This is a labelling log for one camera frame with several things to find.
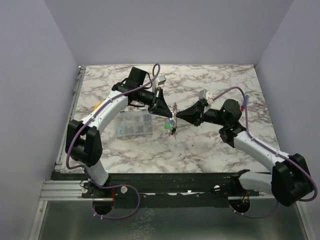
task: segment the marble table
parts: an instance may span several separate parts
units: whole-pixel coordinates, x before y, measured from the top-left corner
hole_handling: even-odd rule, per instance
[[[74,118],[81,120],[92,112],[95,105],[105,99],[112,86],[129,75],[133,65],[88,66],[80,90]],[[152,72],[152,65],[135,65]],[[169,107],[174,102],[184,110],[198,100],[199,91],[207,89],[214,96],[223,90],[239,86],[248,100],[249,129],[269,145],[279,148],[275,131],[268,113],[253,65],[161,65],[160,75],[167,81],[163,87]],[[241,104],[238,90],[232,90],[219,98],[212,108],[219,109],[223,102],[232,98]],[[138,111],[127,107],[126,111]],[[103,154],[101,161],[110,173],[219,173],[250,169],[267,170],[253,158],[222,142],[218,125],[203,123],[193,126],[178,120],[176,139],[166,134],[166,118],[152,116],[153,135],[129,139],[115,136],[111,122],[101,135]],[[244,125],[244,114],[240,122]],[[62,156],[62,173],[79,173],[81,169],[68,170],[66,155]]]

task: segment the gray wall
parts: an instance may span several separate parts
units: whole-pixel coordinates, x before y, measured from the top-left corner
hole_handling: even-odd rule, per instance
[[[0,239],[25,240],[79,71],[43,0],[0,8]]]
[[[292,0],[45,0],[80,65],[257,64]]]
[[[319,13],[319,0],[295,0],[256,71],[281,149],[302,154],[320,187]],[[307,206],[320,239],[320,197]]]

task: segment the plastic container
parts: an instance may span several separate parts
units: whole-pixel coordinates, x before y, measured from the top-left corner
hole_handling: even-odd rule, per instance
[[[152,136],[152,116],[147,110],[122,111],[114,118],[114,134],[118,138]]]

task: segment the table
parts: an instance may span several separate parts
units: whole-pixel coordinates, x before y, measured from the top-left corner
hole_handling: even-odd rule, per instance
[[[135,66],[152,72],[153,65],[99,65],[88,66],[79,93],[74,118],[81,120],[110,93],[117,82],[128,77]],[[161,65],[160,75],[167,81],[163,87],[164,99],[171,108],[176,102],[184,110],[198,100],[199,91],[207,89],[214,96],[233,86],[241,87],[248,99],[249,129],[259,139],[279,148],[253,65]],[[238,90],[219,98],[212,108],[220,109],[226,99],[243,99]],[[126,111],[138,111],[127,107]],[[193,126],[178,120],[176,139],[166,134],[166,118],[152,116],[153,136],[117,138],[111,122],[101,135],[101,161],[109,173],[219,173],[250,169],[267,170],[253,158],[222,142],[218,125],[203,123]],[[240,122],[244,125],[244,114]],[[68,170],[66,154],[62,155],[61,173],[79,173],[82,169]]]

